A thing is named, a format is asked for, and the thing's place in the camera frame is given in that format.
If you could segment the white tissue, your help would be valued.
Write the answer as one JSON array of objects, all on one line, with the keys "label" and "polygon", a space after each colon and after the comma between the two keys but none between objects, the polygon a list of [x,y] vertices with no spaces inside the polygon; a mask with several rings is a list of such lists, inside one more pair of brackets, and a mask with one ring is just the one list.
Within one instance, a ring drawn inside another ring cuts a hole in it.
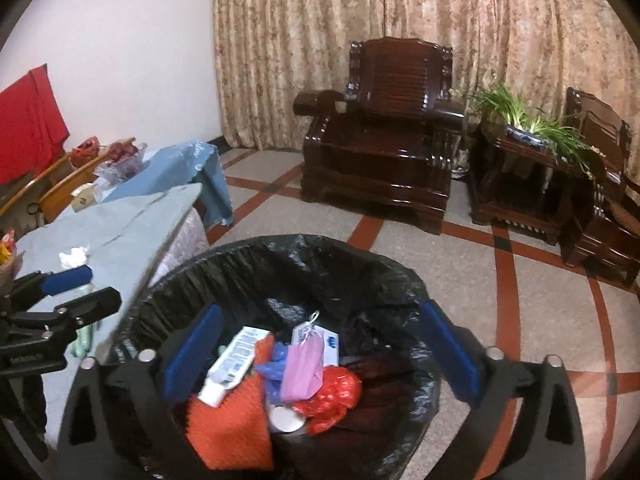
[{"label": "white tissue", "polygon": [[76,269],[88,263],[89,248],[86,246],[72,247],[68,252],[60,252],[58,258],[63,270]]}]

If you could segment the blue plastic bag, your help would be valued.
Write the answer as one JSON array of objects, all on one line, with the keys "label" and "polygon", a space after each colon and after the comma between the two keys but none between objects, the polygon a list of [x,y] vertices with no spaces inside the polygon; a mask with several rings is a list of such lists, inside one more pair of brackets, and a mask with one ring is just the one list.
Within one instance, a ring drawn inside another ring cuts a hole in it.
[{"label": "blue plastic bag", "polygon": [[269,360],[255,366],[256,372],[264,380],[266,399],[273,405],[282,403],[281,390],[287,357],[288,345],[277,341],[272,347]]}]

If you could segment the red plastic bag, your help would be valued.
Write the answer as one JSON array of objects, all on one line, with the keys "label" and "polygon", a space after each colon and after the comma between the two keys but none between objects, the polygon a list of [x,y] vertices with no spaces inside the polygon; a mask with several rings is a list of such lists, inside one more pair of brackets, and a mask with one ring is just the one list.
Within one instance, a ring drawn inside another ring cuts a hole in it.
[{"label": "red plastic bag", "polygon": [[76,169],[85,166],[100,154],[101,144],[96,136],[82,141],[70,151],[70,163]]},{"label": "red plastic bag", "polygon": [[296,401],[293,410],[306,419],[308,436],[322,434],[343,420],[356,408],[362,393],[362,381],[346,367],[327,366],[323,369],[322,386],[308,400]]}]

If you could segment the green rubber glove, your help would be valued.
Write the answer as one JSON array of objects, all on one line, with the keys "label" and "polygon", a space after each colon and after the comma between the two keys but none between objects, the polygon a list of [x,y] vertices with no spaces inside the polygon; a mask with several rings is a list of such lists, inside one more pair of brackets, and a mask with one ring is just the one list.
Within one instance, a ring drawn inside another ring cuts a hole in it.
[{"label": "green rubber glove", "polygon": [[[94,291],[94,285],[92,283],[79,287],[75,292],[75,297],[80,298],[87,296]],[[93,347],[93,335],[96,327],[100,326],[101,322],[96,324],[84,325],[77,330],[76,339],[70,344],[70,354],[76,358],[85,359]]]}]

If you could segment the black trash bin bag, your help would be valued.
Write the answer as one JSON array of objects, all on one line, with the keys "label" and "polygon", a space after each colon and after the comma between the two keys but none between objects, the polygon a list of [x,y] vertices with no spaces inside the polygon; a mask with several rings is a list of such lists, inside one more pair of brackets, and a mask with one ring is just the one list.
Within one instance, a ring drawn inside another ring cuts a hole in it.
[{"label": "black trash bin bag", "polygon": [[203,252],[134,300],[118,323],[110,362],[158,349],[216,304],[224,338],[244,325],[288,338],[316,318],[337,333],[340,358],[362,382],[356,408],[308,437],[279,436],[279,479],[397,479],[438,410],[439,374],[423,341],[423,281],[402,264],[333,238],[253,237]]}]

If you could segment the light wooden tv cabinet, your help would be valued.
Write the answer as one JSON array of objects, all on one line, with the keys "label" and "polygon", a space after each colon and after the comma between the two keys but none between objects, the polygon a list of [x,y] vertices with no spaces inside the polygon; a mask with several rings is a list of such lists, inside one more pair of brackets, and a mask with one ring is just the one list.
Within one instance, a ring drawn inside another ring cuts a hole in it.
[{"label": "light wooden tv cabinet", "polygon": [[[135,140],[127,138],[116,142],[134,143]],[[52,222],[70,206],[75,188],[96,180],[93,171],[107,159],[110,146],[101,144],[99,156],[78,169],[70,163],[70,150],[38,174],[32,172],[2,185],[1,234],[14,229],[15,235],[21,236]]]}]

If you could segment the tissue box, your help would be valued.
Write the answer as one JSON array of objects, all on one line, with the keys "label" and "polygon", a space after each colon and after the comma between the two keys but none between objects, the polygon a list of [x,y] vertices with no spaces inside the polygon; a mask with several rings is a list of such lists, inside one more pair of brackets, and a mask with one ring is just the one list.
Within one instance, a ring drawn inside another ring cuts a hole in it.
[{"label": "tissue box", "polygon": [[102,188],[96,183],[86,183],[73,190],[70,206],[79,212],[101,202]]}]

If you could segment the orange sponge cloth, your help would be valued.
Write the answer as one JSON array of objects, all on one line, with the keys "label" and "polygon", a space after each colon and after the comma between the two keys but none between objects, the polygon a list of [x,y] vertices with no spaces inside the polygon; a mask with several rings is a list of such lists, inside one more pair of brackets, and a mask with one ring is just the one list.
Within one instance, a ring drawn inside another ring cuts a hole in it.
[{"label": "orange sponge cloth", "polygon": [[186,438],[208,469],[273,468],[264,380],[254,370],[269,360],[273,345],[272,333],[256,344],[250,370],[218,408],[198,400],[198,394],[188,402]]}]

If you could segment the white tube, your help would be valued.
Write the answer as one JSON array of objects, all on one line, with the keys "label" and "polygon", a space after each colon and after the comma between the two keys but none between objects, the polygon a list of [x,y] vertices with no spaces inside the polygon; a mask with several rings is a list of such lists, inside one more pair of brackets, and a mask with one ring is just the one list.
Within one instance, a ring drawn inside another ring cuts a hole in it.
[{"label": "white tube", "polygon": [[268,330],[243,326],[209,367],[198,400],[218,408],[227,393],[242,382],[254,362],[256,344],[268,335]]}]

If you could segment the glass fruit bowl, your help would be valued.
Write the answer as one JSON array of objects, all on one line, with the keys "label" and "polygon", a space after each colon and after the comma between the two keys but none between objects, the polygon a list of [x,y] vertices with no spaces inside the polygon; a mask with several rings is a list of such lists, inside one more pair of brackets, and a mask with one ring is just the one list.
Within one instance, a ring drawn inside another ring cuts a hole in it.
[{"label": "glass fruit bowl", "polygon": [[93,173],[104,179],[110,185],[118,185],[136,176],[143,168],[143,159],[146,152],[146,144],[137,146],[138,152],[132,157],[111,162],[108,158],[101,162]]}]

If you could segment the red plastic bag on cabinet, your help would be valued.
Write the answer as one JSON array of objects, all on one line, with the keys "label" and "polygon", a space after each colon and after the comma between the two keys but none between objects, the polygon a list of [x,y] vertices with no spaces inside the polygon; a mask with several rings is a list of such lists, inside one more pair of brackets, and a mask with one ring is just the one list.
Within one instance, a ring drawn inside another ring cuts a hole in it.
[{"label": "red plastic bag on cabinet", "polygon": [[76,169],[85,166],[100,154],[101,144],[96,136],[82,141],[70,151],[70,163]]}]

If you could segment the red cloth cover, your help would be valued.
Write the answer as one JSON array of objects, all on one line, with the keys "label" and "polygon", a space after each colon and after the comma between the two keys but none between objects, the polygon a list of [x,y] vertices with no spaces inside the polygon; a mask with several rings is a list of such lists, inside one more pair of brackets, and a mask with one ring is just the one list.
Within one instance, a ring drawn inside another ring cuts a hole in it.
[{"label": "red cloth cover", "polygon": [[0,183],[47,169],[62,155],[69,135],[48,66],[33,68],[1,92]]}]

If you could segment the blue plastic table cover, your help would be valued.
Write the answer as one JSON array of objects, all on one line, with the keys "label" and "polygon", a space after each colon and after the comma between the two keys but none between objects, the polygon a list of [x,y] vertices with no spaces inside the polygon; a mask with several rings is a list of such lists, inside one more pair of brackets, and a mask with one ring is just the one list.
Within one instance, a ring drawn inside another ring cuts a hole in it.
[{"label": "blue plastic table cover", "polygon": [[171,145],[155,152],[143,163],[138,174],[105,190],[98,203],[128,196],[152,195],[189,183],[202,186],[198,199],[204,207],[203,224],[206,229],[218,224],[230,226],[233,208],[218,148],[201,141]]}]

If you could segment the dark wooden side table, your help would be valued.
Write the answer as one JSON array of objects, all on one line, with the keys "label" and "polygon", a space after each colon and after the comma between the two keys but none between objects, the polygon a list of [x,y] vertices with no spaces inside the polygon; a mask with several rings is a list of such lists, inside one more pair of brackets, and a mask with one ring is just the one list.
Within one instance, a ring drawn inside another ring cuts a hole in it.
[{"label": "dark wooden side table", "polygon": [[550,148],[516,138],[503,122],[483,120],[470,151],[471,218],[476,224],[504,222],[558,242],[573,215],[572,193],[587,175]]}]

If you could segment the green potted plant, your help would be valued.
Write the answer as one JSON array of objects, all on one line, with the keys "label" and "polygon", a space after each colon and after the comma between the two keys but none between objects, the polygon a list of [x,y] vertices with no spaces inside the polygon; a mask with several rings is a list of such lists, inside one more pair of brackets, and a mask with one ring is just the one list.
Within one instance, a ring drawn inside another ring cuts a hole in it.
[{"label": "green potted plant", "polygon": [[[541,108],[536,112],[527,106],[519,94],[514,94],[505,84],[493,84],[489,89],[478,87],[465,96],[460,90],[449,90],[449,95],[464,102],[465,109],[473,120],[478,119],[478,130],[482,130],[485,119],[489,125],[511,127],[517,140],[529,148],[541,148],[551,155],[555,162],[567,162],[591,178],[585,154],[590,147],[572,126],[562,126],[560,122],[544,114]],[[471,162],[472,149],[480,146],[480,132],[471,132],[464,140],[468,152],[467,162]]]}]

